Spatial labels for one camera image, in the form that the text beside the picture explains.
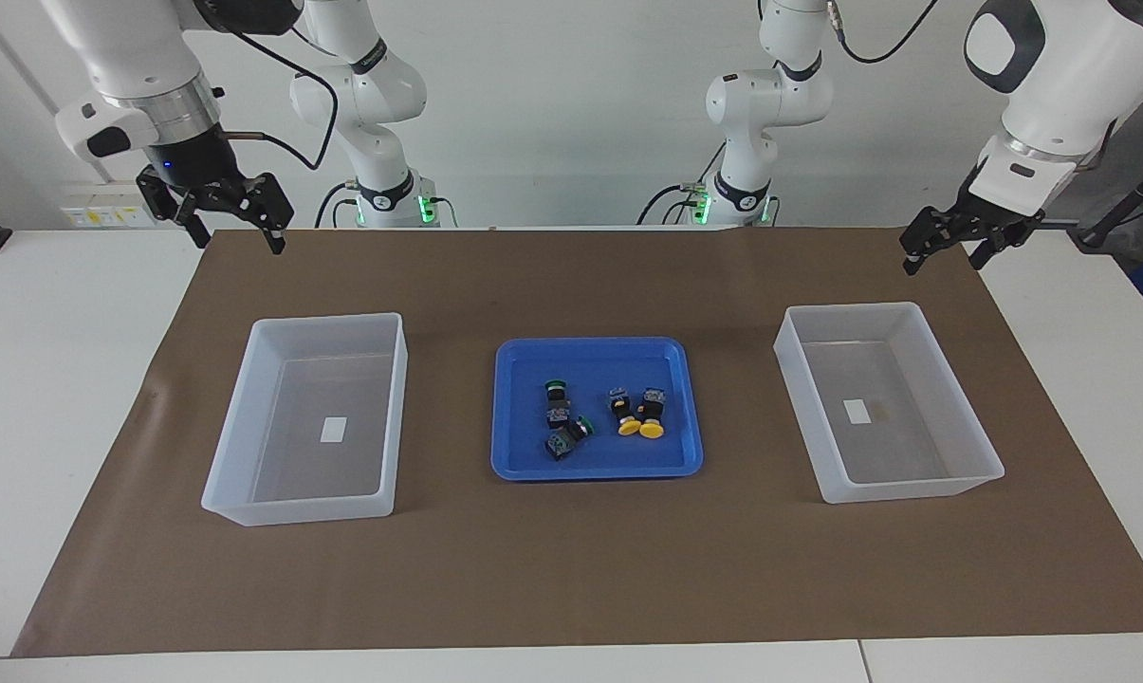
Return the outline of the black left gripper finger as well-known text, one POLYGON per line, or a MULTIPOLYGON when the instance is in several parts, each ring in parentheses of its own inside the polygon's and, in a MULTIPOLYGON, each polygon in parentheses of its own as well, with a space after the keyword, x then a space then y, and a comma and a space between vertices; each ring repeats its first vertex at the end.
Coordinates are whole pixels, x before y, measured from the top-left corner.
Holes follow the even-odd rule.
POLYGON ((924 262, 933 254, 958 246, 962 241, 962 230, 956 228, 957 212, 940 211, 935 207, 924 207, 913 220, 902 230, 901 248, 904 250, 902 270, 914 276, 924 262))
POLYGON ((984 238, 980 246, 975 247, 969 255, 969 263, 973 270, 983 270, 993 256, 1008 249, 1023 244, 1028 239, 1026 226, 1005 226, 992 230, 984 238))

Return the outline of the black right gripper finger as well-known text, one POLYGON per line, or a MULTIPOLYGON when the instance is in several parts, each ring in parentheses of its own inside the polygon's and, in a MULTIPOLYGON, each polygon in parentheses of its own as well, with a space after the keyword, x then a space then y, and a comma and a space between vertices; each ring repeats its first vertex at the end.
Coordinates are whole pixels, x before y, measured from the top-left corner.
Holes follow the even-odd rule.
POLYGON ((283 252, 286 226, 293 219, 294 209, 274 174, 223 182, 219 196, 224 212, 258 230, 273 255, 283 252))
POLYGON ((138 172, 138 190, 143 203, 155 220, 168 220, 179 226, 198 249, 203 249, 211 242, 210 230, 207 230, 197 215, 195 199, 190 192, 185 192, 184 199, 179 200, 155 169, 142 169, 138 172))

